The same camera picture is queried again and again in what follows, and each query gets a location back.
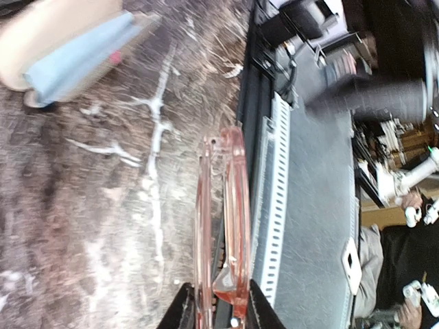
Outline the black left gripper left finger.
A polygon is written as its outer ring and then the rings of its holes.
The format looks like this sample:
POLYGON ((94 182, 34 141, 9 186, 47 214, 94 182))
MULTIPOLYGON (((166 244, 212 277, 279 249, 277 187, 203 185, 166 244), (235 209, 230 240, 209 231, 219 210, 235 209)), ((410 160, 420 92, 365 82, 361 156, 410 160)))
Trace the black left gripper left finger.
POLYGON ((191 283, 186 282, 181 286, 156 328, 195 328, 195 295, 191 283))

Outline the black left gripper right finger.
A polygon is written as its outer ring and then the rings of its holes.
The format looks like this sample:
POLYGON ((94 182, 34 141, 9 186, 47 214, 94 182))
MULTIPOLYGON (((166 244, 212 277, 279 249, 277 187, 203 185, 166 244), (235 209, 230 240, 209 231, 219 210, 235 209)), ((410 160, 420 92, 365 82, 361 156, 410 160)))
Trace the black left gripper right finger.
POLYGON ((285 329, 259 285, 250 280, 246 328, 249 329, 285 329))

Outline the pink translucent sunglasses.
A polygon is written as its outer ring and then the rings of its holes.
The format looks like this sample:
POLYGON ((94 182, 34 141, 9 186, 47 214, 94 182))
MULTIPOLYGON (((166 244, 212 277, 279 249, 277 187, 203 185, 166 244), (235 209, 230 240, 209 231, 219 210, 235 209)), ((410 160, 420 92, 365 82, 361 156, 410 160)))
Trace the pink translucent sunglasses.
POLYGON ((245 328, 250 293, 250 201, 244 136, 224 128, 202 142, 193 236, 195 327, 213 328, 215 301, 231 307, 225 328, 245 328))

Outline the light blue cloth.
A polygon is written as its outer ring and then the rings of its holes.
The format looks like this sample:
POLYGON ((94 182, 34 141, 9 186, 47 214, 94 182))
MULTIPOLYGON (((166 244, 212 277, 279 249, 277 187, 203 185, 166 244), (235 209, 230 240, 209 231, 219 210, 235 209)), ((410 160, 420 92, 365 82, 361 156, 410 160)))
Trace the light blue cloth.
POLYGON ((44 108, 78 97, 120 64, 142 38, 148 15, 124 11, 33 63, 23 77, 24 104, 44 108))

